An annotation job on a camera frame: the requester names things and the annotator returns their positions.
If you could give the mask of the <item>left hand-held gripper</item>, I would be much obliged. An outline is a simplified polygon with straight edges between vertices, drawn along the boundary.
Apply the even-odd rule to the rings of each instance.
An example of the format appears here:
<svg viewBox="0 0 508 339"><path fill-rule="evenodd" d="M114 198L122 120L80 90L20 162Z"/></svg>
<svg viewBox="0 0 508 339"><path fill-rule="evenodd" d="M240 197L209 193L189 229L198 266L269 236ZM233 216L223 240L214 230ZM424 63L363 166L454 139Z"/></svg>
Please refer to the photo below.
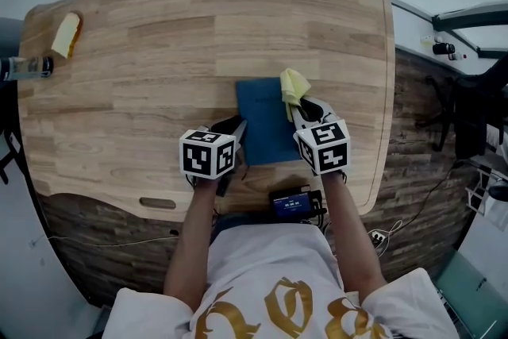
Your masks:
<svg viewBox="0 0 508 339"><path fill-rule="evenodd" d="M216 195L224 197L238 168L248 121L240 115L218 121L210 128L187 130L179 139L179 167L190 177L217 181Z"/></svg>

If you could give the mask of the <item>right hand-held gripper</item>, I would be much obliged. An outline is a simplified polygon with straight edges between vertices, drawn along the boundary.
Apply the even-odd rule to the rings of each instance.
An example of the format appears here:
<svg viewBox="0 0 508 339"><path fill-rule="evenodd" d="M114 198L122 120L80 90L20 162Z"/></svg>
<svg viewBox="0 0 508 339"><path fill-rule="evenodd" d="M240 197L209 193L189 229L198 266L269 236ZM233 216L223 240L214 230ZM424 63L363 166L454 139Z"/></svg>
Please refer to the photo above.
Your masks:
<svg viewBox="0 0 508 339"><path fill-rule="evenodd" d="M351 163L351 138L345 120L330 104L303 97L299 105L287 104L293 138L301 158L315 175L343 171Z"/></svg>

